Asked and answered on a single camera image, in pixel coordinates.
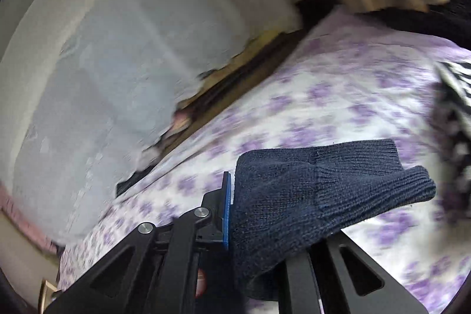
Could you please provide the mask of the person's hand fingertip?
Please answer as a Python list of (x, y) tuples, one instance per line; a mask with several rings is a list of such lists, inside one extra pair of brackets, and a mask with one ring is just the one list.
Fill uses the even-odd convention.
[(203, 269), (198, 269), (197, 281), (195, 286), (195, 298), (202, 296), (207, 287), (207, 278)]

